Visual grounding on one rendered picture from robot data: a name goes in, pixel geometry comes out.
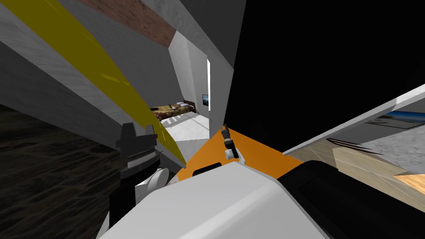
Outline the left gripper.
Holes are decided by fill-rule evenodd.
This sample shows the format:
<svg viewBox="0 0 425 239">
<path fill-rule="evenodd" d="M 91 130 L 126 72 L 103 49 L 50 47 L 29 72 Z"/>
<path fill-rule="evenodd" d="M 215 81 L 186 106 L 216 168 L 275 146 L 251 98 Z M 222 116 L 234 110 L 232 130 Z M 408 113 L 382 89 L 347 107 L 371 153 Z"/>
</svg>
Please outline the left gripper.
<svg viewBox="0 0 425 239">
<path fill-rule="evenodd" d="M 122 124 L 121 135 L 116 141 L 116 148 L 119 149 L 121 157 L 140 157 L 154 151 L 157 145 L 153 125 L 146 125 L 145 135 L 135 136 L 134 123 Z"/>
</svg>

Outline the bed with patterned brown cover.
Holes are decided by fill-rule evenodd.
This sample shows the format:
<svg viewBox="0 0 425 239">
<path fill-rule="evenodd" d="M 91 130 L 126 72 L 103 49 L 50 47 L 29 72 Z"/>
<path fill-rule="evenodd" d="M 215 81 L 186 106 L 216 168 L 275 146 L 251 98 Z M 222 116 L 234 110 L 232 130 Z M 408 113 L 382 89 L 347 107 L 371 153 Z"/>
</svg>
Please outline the bed with patterned brown cover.
<svg viewBox="0 0 425 239">
<path fill-rule="evenodd" d="M 196 105 L 194 102 L 183 100 L 183 102 L 178 102 L 175 104 L 151 107 L 150 110 L 159 121 L 162 121 L 189 112 L 196 113 Z"/>
</svg>

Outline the yellow door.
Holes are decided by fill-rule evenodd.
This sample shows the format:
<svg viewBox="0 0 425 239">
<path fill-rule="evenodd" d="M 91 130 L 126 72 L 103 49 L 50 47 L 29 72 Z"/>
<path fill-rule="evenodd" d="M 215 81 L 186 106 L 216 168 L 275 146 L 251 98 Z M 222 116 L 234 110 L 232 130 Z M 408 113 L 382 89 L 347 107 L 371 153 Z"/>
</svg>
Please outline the yellow door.
<svg viewBox="0 0 425 239">
<path fill-rule="evenodd" d="M 57 0 L 0 0 L 0 5 L 143 128 L 152 125 L 180 167 L 186 162 L 174 139 L 93 35 Z"/>
</svg>

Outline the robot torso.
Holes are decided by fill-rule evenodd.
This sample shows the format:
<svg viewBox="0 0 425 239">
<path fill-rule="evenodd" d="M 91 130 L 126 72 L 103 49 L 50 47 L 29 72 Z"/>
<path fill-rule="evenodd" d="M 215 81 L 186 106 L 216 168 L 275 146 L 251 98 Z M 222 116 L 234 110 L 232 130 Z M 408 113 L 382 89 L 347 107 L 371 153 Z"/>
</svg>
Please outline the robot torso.
<svg viewBox="0 0 425 239">
<path fill-rule="evenodd" d="M 100 239 L 330 239 L 277 179 L 231 162 L 148 194 Z"/>
</svg>

